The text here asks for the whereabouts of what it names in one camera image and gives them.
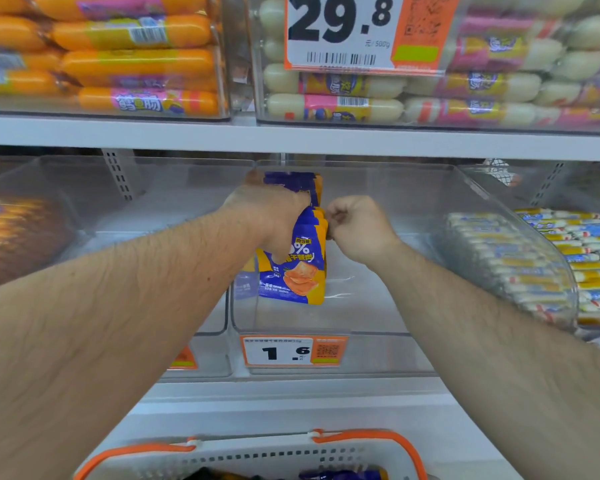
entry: white shelf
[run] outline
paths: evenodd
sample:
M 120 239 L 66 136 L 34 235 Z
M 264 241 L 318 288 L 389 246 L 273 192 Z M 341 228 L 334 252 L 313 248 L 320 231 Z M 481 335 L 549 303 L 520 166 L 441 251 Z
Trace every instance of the white shelf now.
M 600 136 L 0 116 L 0 145 L 600 161 Z

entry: hairy forearm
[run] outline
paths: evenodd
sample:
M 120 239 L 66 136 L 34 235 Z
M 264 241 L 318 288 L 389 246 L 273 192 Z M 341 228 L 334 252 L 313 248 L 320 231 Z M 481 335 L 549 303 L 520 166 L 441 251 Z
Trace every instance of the hairy forearm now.
M 373 270 L 446 386 L 526 480 L 600 478 L 600 351 L 401 244 Z
M 0 480 L 69 478 L 160 378 L 259 238 L 248 216 L 221 209 L 1 286 Z

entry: shopping basket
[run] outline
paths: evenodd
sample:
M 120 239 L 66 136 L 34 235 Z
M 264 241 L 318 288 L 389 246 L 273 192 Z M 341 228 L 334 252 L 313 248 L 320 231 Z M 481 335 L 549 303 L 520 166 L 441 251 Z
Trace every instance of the shopping basket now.
M 390 480 L 427 480 L 417 450 L 393 431 L 355 429 L 302 435 L 221 440 L 192 438 L 181 444 L 147 443 L 104 451 L 74 480 L 182 480 L 202 467 L 267 480 L 298 478 L 307 470 L 376 466 Z

